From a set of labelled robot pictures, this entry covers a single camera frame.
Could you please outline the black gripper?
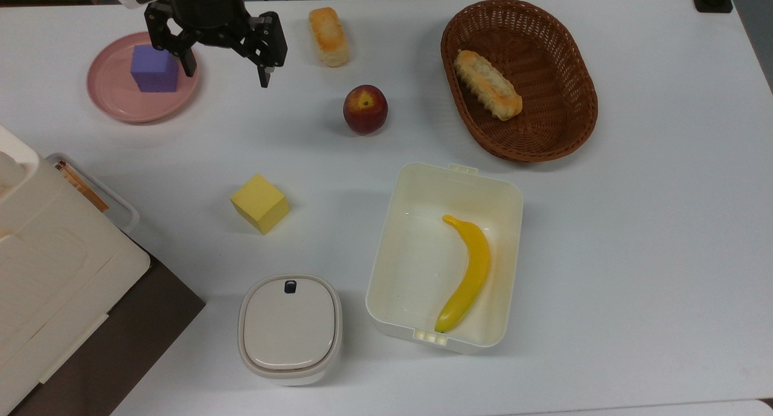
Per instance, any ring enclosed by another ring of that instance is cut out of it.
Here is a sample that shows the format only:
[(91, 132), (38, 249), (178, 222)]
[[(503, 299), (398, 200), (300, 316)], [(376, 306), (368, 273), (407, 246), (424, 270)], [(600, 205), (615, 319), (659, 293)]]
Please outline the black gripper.
[[(227, 47), (220, 33), (238, 42), (244, 39), (246, 58), (257, 67), (262, 88), (268, 88), (274, 68), (284, 66), (286, 60), (288, 47), (278, 13), (251, 17), (244, 0), (155, 1), (144, 10), (144, 19), (153, 47), (176, 58), (186, 77), (197, 70), (191, 47), (196, 42)], [(178, 34), (172, 34), (170, 19), (179, 26)]]

